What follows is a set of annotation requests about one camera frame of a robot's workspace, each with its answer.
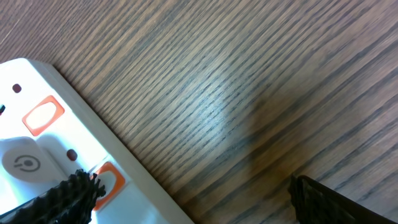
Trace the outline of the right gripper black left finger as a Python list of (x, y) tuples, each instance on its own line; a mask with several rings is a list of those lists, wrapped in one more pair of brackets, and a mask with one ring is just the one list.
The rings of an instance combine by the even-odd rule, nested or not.
[(105, 186), (96, 174), (82, 169), (61, 181), (44, 194), (1, 215), (1, 224), (87, 224)]

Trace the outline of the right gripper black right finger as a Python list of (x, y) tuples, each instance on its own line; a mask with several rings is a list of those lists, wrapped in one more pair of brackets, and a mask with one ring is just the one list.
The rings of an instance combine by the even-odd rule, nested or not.
[(301, 224), (395, 224), (306, 175), (290, 178), (289, 194)]

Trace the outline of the white power strip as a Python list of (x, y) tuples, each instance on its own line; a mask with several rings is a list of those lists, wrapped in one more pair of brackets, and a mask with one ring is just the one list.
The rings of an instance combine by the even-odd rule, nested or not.
[[(97, 175), (106, 194), (97, 199), (89, 223), (190, 223), (50, 64), (26, 58), (1, 64), (1, 140), (17, 137), (35, 140), (66, 175), (64, 180), (78, 169)], [(25, 182), (1, 164), (1, 215), (60, 182)]]

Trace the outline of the white charger plug adapter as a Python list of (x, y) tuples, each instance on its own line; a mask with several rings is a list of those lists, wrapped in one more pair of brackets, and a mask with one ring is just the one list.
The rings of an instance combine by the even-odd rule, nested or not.
[(66, 179), (49, 155), (29, 137), (2, 139), (1, 164), (10, 176), (25, 182), (60, 182)]

